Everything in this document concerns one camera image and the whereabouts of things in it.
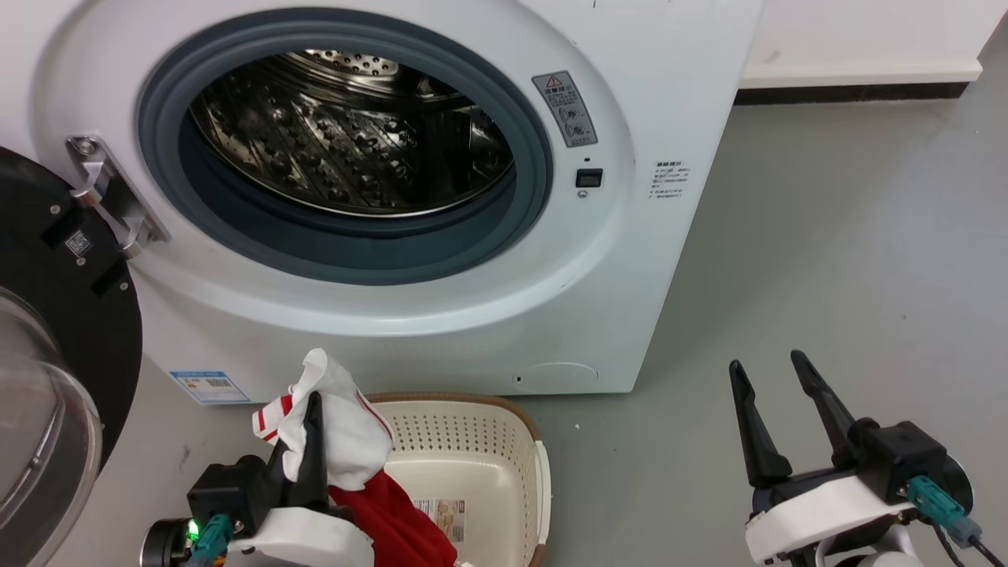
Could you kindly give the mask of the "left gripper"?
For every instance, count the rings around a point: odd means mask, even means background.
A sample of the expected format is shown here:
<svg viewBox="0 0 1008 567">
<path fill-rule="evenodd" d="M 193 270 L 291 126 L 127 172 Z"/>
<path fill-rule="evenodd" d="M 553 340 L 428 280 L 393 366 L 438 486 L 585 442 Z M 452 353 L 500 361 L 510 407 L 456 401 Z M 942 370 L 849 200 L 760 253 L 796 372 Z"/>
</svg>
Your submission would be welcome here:
<svg viewBox="0 0 1008 567">
<path fill-rule="evenodd" d="M 305 449 L 298 480 L 284 472 L 287 445 L 274 437 L 268 461 L 242 456 L 213 464 L 192 485 L 187 501 L 197 523 L 190 566 L 213 566 L 230 552 L 262 553 L 302 566 L 373 566 L 373 543 L 353 511 L 328 500 L 323 399 L 307 396 Z"/>
</svg>

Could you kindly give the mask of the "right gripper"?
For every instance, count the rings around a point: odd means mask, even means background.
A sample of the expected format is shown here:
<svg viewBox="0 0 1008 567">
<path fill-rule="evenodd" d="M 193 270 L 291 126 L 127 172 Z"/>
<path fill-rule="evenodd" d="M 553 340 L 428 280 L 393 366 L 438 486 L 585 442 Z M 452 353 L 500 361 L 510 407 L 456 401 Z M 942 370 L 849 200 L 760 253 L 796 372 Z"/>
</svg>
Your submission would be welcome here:
<svg viewBox="0 0 1008 567">
<path fill-rule="evenodd" d="M 806 353 L 792 350 L 791 363 L 804 394 L 816 406 L 835 469 L 791 476 L 791 463 L 777 451 L 756 408 L 744 366 L 733 360 L 728 379 L 754 489 L 754 511 L 746 524 L 752 559 L 767 565 L 821 565 L 834 553 L 869 547 L 872 553 L 854 563 L 918 564 L 910 537 L 896 528 L 895 520 L 912 506 L 908 481 L 940 477 L 947 449 L 910 422 L 886 428 L 868 419 L 854 424 Z M 853 424 L 854 447 L 848 435 Z"/>
</svg>

